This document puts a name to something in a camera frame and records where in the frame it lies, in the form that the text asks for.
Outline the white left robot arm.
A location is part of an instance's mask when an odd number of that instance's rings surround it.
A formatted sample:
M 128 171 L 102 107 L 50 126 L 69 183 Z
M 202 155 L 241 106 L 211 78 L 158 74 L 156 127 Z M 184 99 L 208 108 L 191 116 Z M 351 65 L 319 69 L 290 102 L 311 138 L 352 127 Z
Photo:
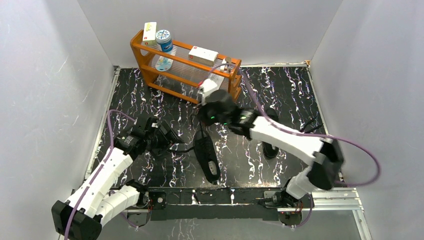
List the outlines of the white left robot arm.
M 51 208 L 54 228 L 66 240 L 96 240 L 106 223 L 129 207 L 145 208 L 149 188 L 130 180 L 114 193 L 111 187 L 138 156 L 161 154 L 183 140 L 165 121 L 139 119 L 113 138 L 113 145 L 84 183 Z

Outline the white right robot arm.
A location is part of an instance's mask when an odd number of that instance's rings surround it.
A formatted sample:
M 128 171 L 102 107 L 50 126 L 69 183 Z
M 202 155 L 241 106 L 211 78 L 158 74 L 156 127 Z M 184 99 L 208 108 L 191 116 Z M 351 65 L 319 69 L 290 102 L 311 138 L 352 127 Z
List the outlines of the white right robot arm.
M 223 89 L 203 92 L 199 113 L 206 125 L 220 123 L 236 135 L 263 142 L 268 158 L 283 150 L 308 165 L 284 186 L 281 199 L 286 206 L 295 207 L 305 194 L 335 186 L 344 163 L 337 140 L 304 136 L 262 116 L 256 109 L 239 107 Z

